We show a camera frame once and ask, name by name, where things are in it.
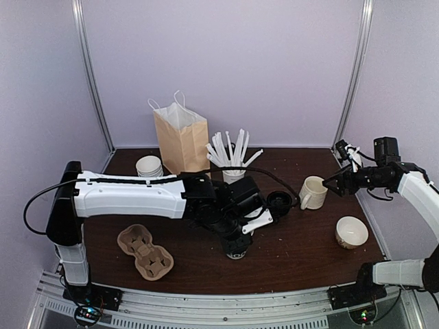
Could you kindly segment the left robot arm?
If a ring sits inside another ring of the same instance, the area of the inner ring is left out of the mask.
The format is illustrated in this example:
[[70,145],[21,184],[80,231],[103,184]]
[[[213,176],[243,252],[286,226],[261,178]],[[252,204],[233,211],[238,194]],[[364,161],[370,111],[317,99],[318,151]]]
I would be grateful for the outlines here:
[[83,242],[83,221],[100,215],[147,215],[190,219],[216,233],[224,251],[242,254],[251,244],[244,232],[247,215],[263,207],[251,177],[232,184],[212,181],[205,173],[162,178],[101,175],[67,164],[51,208],[47,236],[60,255],[71,291],[83,304],[99,297],[90,283]]

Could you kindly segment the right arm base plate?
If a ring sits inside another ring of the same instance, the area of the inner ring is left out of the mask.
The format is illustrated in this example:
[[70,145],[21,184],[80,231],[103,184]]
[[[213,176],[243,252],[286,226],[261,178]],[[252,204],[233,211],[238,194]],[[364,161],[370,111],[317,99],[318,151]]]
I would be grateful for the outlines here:
[[327,294],[332,309],[338,310],[374,302],[386,297],[387,291],[383,285],[373,284],[370,287],[366,287],[358,284],[349,284],[330,288]]

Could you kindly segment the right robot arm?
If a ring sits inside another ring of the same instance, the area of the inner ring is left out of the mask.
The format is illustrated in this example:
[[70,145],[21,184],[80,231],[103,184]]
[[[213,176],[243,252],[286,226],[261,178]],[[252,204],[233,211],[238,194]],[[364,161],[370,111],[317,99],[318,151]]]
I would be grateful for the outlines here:
[[[401,160],[398,141],[394,137],[374,139],[373,167],[365,167],[361,159],[366,156],[358,147],[344,140],[336,142],[335,149],[349,164],[323,181],[323,186],[340,197],[355,194],[364,188],[368,193],[382,188],[398,193],[408,201],[438,236],[438,188],[427,172],[413,162]],[[365,263],[358,272],[351,295],[356,302],[367,302],[378,286],[393,285],[438,292],[438,249],[431,256],[418,260]]]

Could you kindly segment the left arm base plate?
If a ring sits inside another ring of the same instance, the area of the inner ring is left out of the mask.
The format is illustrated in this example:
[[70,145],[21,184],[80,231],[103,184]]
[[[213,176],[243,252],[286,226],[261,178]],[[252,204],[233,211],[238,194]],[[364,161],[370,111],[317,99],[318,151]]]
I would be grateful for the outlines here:
[[94,306],[104,310],[118,311],[123,291],[96,284],[72,286],[65,284],[63,298],[75,304]]

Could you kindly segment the black coffee cup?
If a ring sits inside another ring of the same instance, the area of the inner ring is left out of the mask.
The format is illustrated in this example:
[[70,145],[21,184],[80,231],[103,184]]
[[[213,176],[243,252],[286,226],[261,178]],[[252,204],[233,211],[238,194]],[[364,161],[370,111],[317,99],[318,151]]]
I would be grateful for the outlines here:
[[228,251],[226,252],[226,256],[232,260],[239,260],[246,255],[247,251],[248,251],[247,249]]

